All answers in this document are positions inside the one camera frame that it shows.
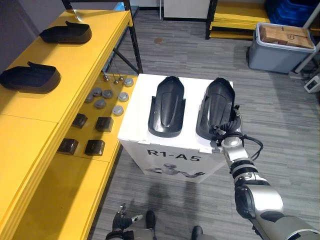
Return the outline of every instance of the metal knob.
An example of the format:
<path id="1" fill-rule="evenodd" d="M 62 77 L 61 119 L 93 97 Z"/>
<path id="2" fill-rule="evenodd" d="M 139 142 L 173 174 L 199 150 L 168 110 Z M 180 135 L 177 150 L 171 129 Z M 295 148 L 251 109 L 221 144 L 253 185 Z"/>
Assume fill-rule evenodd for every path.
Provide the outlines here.
<path id="1" fill-rule="evenodd" d="M 112 93 L 112 91 L 111 90 L 104 90 L 103 92 L 102 92 L 102 97 L 104 97 L 105 99 L 111 99 L 112 97 L 113 97 L 113 93 Z"/>
<path id="2" fill-rule="evenodd" d="M 92 95 L 92 93 L 89 93 L 88 96 L 86 96 L 86 99 L 84 100 L 84 102 L 86 104 L 91 103 L 94 100 L 94 96 Z"/>
<path id="3" fill-rule="evenodd" d="M 112 109 L 112 112 L 114 115 L 116 116 L 121 116 L 124 113 L 124 109 L 122 106 L 116 105 L 114 106 L 114 108 Z"/>
<path id="4" fill-rule="evenodd" d="M 119 95 L 118 95 L 118 100 L 119 100 L 120 102 L 126 102 L 126 101 L 128 101 L 128 99 L 129 99 L 128 93 L 126 93 L 126 92 L 120 92 L 120 93 L 119 93 Z"/>
<path id="5" fill-rule="evenodd" d="M 123 82 L 126 87 L 131 87 L 134 84 L 134 80 L 132 78 L 126 78 Z"/>
<path id="6" fill-rule="evenodd" d="M 102 89 L 100 87 L 96 87 L 92 90 L 91 93 L 94 97 L 100 97 L 102 94 Z"/>
<path id="7" fill-rule="evenodd" d="M 99 100 L 97 100 L 97 101 L 94 103 L 94 106 L 95 106 L 97 109 L 103 109 L 103 108 L 106 106 L 106 102 L 105 102 L 105 100 L 103 100 L 103 99 L 99 99 Z"/>

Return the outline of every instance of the yellow shelving unit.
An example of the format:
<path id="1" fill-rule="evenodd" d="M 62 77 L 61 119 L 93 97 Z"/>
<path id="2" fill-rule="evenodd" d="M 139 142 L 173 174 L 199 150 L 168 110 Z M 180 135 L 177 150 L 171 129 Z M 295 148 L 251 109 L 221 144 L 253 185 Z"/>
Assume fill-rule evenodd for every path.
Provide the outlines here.
<path id="1" fill-rule="evenodd" d="M 61 166 L 61 170 L 63 169 L 62 165 L 59 165 L 62 164 L 62 160 L 58 158 L 57 162 L 53 161 L 52 166 L 50 165 L 51 161 L 53 158 L 54 160 L 57 159 L 56 151 L 62 139 L 69 130 L 72 121 L 79 112 L 121 34 L 127 26 L 133 25 L 129 11 L 78 10 L 77 14 L 80 16 L 82 23 L 90 25 L 92 31 L 90 41 L 81 45 L 52 44 L 46 43 L 38 37 L 9 66 L 9 68 L 26 66 L 28 61 L 55 66 L 61 75 L 61 80 L 52 92 L 48 94 L 22 93 L 0 86 L 1 240 L 12 239 L 34 193 L 39 192 L 37 187 L 44 174 L 46 176 L 56 176 L 53 176 L 53 181 L 60 176 L 55 171 L 58 171 L 59 166 Z M 50 27 L 65 25 L 65 21 L 75 23 L 77 19 L 72 12 L 65 11 Z M 119 145 L 116 144 L 115 146 L 114 153 Z M 112 156 L 112 158 L 105 161 L 106 163 L 96 163 L 92 162 L 92 159 L 79 157 L 79 162 L 87 165 L 88 169 L 95 169 L 101 164 L 105 169 L 103 173 L 100 171 L 99 174 L 97 173 L 99 180 L 93 180 L 94 176 L 90 174 L 84 176 L 84 185 L 80 183 L 79 193 L 81 190 L 87 191 L 85 185 L 88 181 L 97 181 L 95 186 L 103 183 L 102 179 L 108 176 L 109 170 L 107 169 L 112 167 L 114 155 L 110 154 L 109 156 Z M 81 179 L 80 176 L 81 174 L 79 176 L 74 175 L 77 180 Z M 68 188 L 68 186 L 71 186 L 70 184 L 65 183 L 63 185 L 61 183 L 60 186 Z M 95 196 L 95 199 L 98 200 L 99 195 L 96 194 Z"/>
<path id="2" fill-rule="evenodd" d="M 264 5 L 249 2 L 218 1 L 210 23 L 211 38 L 252 39 L 257 23 L 270 23 Z"/>
<path id="3" fill-rule="evenodd" d="M 135 76 L 123 77 L 133 78 L 134 83 L 137 80 Z M 14 240 L 87 239 L 120 147 L 117 135 L 124 114 L 115 116 L 112 108 L 119 105 L 125 111 L 129 101 L 120 102 L 117 96 L 126 92 L 130 99 L 134 89 L 134 86 L 125 87 L 112 82 L 112 76 L 108 83 L 104 82 L 102 75 L 98 77 L 94 87 L 112 90 L 113 97 L 106 100 L 103 109 L 96 109 L 94 102 L 82 105 L 79 113 L 88 116 L 88 120 L 83 128 L 71 127 L 65 136 L 79 142 L 76 152 L 74 155 L 55 154 L 25 211 Z M 98 117 L 112 117 L 111 132 L 95 129 Z M 102 156 L 84 154 L 88 140 L 105 142 Z"/>

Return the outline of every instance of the cardboard box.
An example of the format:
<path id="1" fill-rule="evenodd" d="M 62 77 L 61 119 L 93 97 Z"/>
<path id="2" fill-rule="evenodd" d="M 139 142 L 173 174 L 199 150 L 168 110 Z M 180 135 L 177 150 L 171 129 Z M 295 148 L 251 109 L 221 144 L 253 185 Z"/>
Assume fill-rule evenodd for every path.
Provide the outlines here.
<path id="1" fill-rule="evenodd" d="M 287 45 L 287 35 L 273 27 L 262 27 L 260 31 L 260 39 L 265 43 Z"/>
<path id="2" fill-rule="evenodd" d="M 293 26 L 263 26 L 260 39 L 265 43 L 313 49 L 308 30 Z"/>
<path id="3" fill-rule="evenodd" d="M 286 34 L 309 38 L 308 30 L 297 26 L 263 26 L 262 28 L 272 29 L 275 31 L 283 31 Z"/>
<path id="4" fill-rule="evenodd" d="M 200 183 L 226 164 L 222 148 L 196 134 L 199 107 L 213 80 L 179 78 L 186 99 L 183 126 L 178 136 L 164 138 L 148 131 L 148 119 L 152 96 L 165 78 L 139 74 L 118 139 L 144 174 Z"/>

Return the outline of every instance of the white box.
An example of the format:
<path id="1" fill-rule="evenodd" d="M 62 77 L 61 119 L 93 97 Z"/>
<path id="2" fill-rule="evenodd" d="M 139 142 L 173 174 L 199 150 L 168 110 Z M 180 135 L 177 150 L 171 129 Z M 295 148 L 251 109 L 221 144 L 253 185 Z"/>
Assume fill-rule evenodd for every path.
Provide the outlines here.
<path id="1" fill-rule="evenodd" d="M 226 163 L 221 147 L 212 148 L 209 140 L 196 134 L 198 111 L 213 80 L 179 78 L 186 99 L 183 126 L 178 136 L 164 138 L 149 132 L 148 119 L 152 96 L 165 78 L 139 75 L 118 139 L 144 174 L 200 183 Z"/>

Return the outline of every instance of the shelf leg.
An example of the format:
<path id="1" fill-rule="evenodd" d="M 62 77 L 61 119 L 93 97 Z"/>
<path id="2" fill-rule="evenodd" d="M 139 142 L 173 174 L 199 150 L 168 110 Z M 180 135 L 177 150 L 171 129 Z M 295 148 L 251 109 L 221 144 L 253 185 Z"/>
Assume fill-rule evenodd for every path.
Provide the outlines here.
<path id="1" fill-rule="evenodd" d="M 136 60 L 136 64 L 137 64 L 137 67 L 138 67 L 138 71 L 139 71 L 140 74 L 143 74 L 144 71 L 142 69 L 142 63 L 141 63 L 140 52 L 139 52 L 139 47 L 138 47 L 135 23 L 133 21 L 134 18 L 133 18 L 132 11 L 131 11 L 130 1 L 129 0 L 124 0 L 123 4 L 124 4 L 124 9 L 126 11 L 130 10 L 130 12 L 131 12 L 133 25 L 129 26 L 129 31 L 130 31 L 130 36 L 131 36 L 131 40 L 132 40 L 132 46 L 133 46 L 133 50 L 134 50 L 134 55 L 135 55 L 135 60 Z"/>

